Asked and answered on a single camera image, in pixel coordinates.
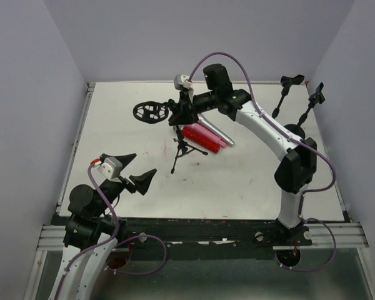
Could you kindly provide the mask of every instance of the white table surface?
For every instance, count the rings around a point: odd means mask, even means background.
[[[271,113],[281,96],[280,85],[253,84],[260,106]],[[204,83],[194,84],[195,93],[206,91]],[[246,89],[245,84],[234,84]],[[278,216],[281,190],[274,180],[279,165],[276,156],[252,132],[217,110],[205,113],[216,126],[231,136],[235,146],[222,148],[218,154],[203,156],[192,152],[178,160],[170,174],[177,144],[168,122],[146,124],[134,119],[133,107],[144,101],[178,100],[178,92],[170,82],[100,82],[96,84],[87,113],[76,157],[64,193],[60,216],[67,210],[69,193],[78,184],[90,184],[89,163],[102,153],[137,158],[121,175],[140,175],[152,168],[157,174],[145,196],[124,191],[116,207],[118,216],[142,218],[219,218],[275,219]],[[308,105],[305,86],[293,86],[284,100],[277,120],[285,125],[297,122]],[[303,126],[324,153],[321,137],[311,112]],[[104,178],[93,171],[100,183]],[[331,172],[318,158],[317,172],[311,188],[327,185]],[[305,218],[343,221],[338,195],[334,188],[306,196]]]

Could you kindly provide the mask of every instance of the white wall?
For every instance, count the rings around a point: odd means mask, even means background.
[[[238,57],[252,80],[310,77],[354,2],[44,1],[89,81],[173,79],[213,51]]]
[[[350,215],[375,260],[375,0],[357,0],[311,79],[325,84],[316,116]]]
[[[0,1],[0,299],[22,299],[85,92],[44,3]]]

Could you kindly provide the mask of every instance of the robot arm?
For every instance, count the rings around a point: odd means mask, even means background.
[[[135,157],[136,154],[102,154],[97,159],[97,171],[106,178],[97,187],[104,195],[103,198],[98,190],[86,184],[72,189],[68,206],[72,214],[66,224],[61,265],[48,300],[90,299],[94,283],[107,257],[118,241],[126,238],[123,230],[116,229],[111,217],[101,218],[100,215],[125,189],[131,194],[139,192],[145,195],[157,171],[152,169],[140,176],[130,176],[129,179],[122,177],[121,171]],[[122,229],[125,221],[118,219],[117,222]]]
[[[193,86],[188,77],[176,76],[175,88],[180,90],[179,102],[169,100],[172,116],[169,125],[191,124],[198,121],[198,114],[217,108],[221,114],[227,115],[248,128],[260,138],[281,162],[274,178],[281,188],[281,210],[278,221],[287,229],[295,228],[301,223],[299,207],[301,193],[311,182],[316,172],[316,155],[308,149],[294,144],[291,139],[302,140],[281,126],[261,107],[254,107],[250,94],[245,90],[234,90],[228,73],[221,64],[213,64],[204,68],[206,84],[210,92],[193,96]],[[272,123],[284,131],[289,138],[282,136],[262,117],[267,116]],[[316,149],[313,139],[307,138],[304,144]]]

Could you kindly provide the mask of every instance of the small tripod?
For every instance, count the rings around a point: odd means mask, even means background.
[[[188,142],[186,142],[184,140],[184,136],[182,135],[181,129],[179,128],[178,125],[175,126],[175,132],[176,132],[177,139],[174,139],[174,141],[177,142],[177,151],[176,151],[176,156],[175,156],[175,160],[174,160],[174,165],[172,166],[172,169],[171,169],[171,174],[174,174],[174,172],[175,172],[175,165],[176,165],[176,161],[178,160],[178,158],[181,158],[181,157],[189,154],[190,152],[193,152],[194,150],[199,151],[203,155],[208,155],[208,152],[200,150],[200,149],[188,144]]]

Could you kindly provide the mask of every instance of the purple cable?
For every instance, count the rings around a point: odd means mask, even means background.
[[[57,287],[57,291],[56,291],[56,294],[54,296],[54,300],[58,300],[58,297],[60,295],[60,291],[61,291],[61,288],[64,284],[64,281],[65,281],[65,277],[67,276],[67,273],[69,272],[69,268],[71,267],[71,265],[75,262],[75,260],[77,260],[78,258],[80,258],[83,254],[89,252],[90,250],[93,250],[93,249],[96,249],[97,247],[100,247],[104,244],[107,244],[108,242],[111,242],[118,234],[118,231],[119,231],[119,223],[118,223],[118,217],[115,213],[115,210],[113,209],[113,207],[111,206],[111,203],[110,201],[108,201],[106,195],[104,195],[103,191],[100,189],[99,185],[97,184],[97,182],[94,180],[93,178],[93,175],[92,175],[92,168],[94,167],[94,163],[90,164],[88,169],[87,169],[87,175],[89,176],[89,179],[91,180],[94,188],[96,189],[96,191],[99,193],[99,195],[101,196],[102,200],[104,201],[104,203],[106,203],[106,206],[109,208],[109,210],[111,211],[111,215],[112,215],[112,221],[114,222],[115,224],[115,230],[114,232],[112,233],[112,235],[106,239],[105,241],[103,242],[100,242],[99,244],[96,244],[96,245],[93,245],[91,247],[88,247],[86,248],[85,250],[82,250],[81,252],[79,252],[77,255],[75,255],[70,261],[69,263],[67,264],[67,266],[65,267],[65,273],[61,276],[61,279],[60,279],[60,282],[58,284],[58,287]]]
[[[336,253],[338,251],[338,248],[336,246],[336,238],[335,238],[335,235],[333,234],[331,228],[329,228],[328,225],[325,224],[325,222],[322,222],[321,220],[318,220],[314,217],[309,217],[308,219],[304,220],[304,223],[308,223],[308,221],[316,221],[320,224],[322,224],[323,226],[325,226],[325,228],[329,231],[329,233],[331,234],[331,238],[333,240],[333,252],[332,252],[332,255],[331,257],[327,260],[327,262],[325,262],[324,264],[320,265],[319,267],[314,267],[312,269],[292,269],[291,267],[288,267],[288,266],[285,266],[283,263],[281,263],[278,259],[278,257],[276,256],[276,251],[274,252],[274,257],[275,257],[275,261],[277,262],[277,264],[283,268],[283,269],[286,269],[286,270],[289,270],[289,271],[293,271],[293,272],[299,272],[299,273],[310,273],[310,272],[315,272],[315,271],[319,271],[327,266],[329,266],[334,258],[336,257]]]
[[[110,267],[108,269],[111,270],[111,271],[116,271],[119,274],[135,275],[135,276],[150,275],[150,274],[153,274],[153,273],[157,272],[158,270],[160,270],[165,265],[165,262],[166,262],[166,259],[167,259],[167,246],[165,245],[163,240],[161,240],[159,237],[151,236],[150,234],[145,234],[145,235],[142,234],[142,235],[138,235],[138,236],[133,236],[133,237],[130,237],[129,239],[125,239],[124,241],[118,243],[116,245],[116,247],[119,247],[123,244],[126,244],[129,241],[133,241],[134,239],[139,239],[139,238],[144,238],[144,237],[155,239],[155,240],[159,241],[161,243],[162,248],[164,249],[164,256],[162,257],[162,261],[161,261],[160,265],[158,265],[158,267],[155,267],[153,270],[150,270],[150,271],[139,272],[139,273],[122,271],[122,270],[118,270],[118,269],[111,269]]]
[[[249,86],[249,92],[250,92],[250,96],[251,96],[251,100],[252,100],[252,103],[254,105],[254,107],[256,108],[256,110],[258,112],[261,112],[262,110],[260,110],[260,107],[258,106],[257,104],[257,101],[255,100],[254,98],[254,92],[253,92],[253,89],[251,87],[251,83],[250,83],[250,79],[249,79],[249,75],[247,74],[245,68],[243,67],[243,65],[232,55],[228,54],[228,53],[225,53],[225,52],[213,52],[213,53],[210,53],[208,54],[207,56],[204,56],[199,62],[198,64],[194,67],[192,73],[190,74],[190,77],[189,77],[189,80],[191,81],[192,78],[193,78],[193,75],[194,73],[198,70],[198,68],[200,67],[200,65],[208,58],[210,58],[211,56],[214,56],[214,55],[223,55],[223,56],[227,56],[229,57],[230,59],[232,59],[242,70],[243,74],[244,74],[244,78],[246,79],[247,81],[247,85]],[[281,134],[283,137],[285,138],[288,138],[289,139],[289,135],[286,134],[283,130],[279,129],[265,114],[260,114],[260,116],[262,118],[264,118],[264,120],[272,127],[274,128],[279,134]],[[330,189],[331,187],[333,187],[333,185],[335,184],[336,182],[336,171],[335,171],[335,168],[333,167],[332,165],[332,162],[326,158],[322,153],[320,153],[319,151],[315,150],[314,148],[304,144],[303,142],[301,141],[298,141],[297,139],[291,139],[291,141],[293,141],[294,143],[312,151],[313,153],[315,153],[317,156],[319,156],[323,161],[325,161],[329,167],[331,168],[331,172],[332,172],[332,181],[330,184],[328,184],[326,187],[321,187],[319,189],[307,189],[305,191],[303,191],[301,193],[301,200],[300,200],[300,205],[299,205],[299,215],[302,214],[302,210],[303,210],[303,202],[304,202],[304,194],[306,193],[314,193],[314,192],[322,192],[322,191],[326,191],[327,189]]]

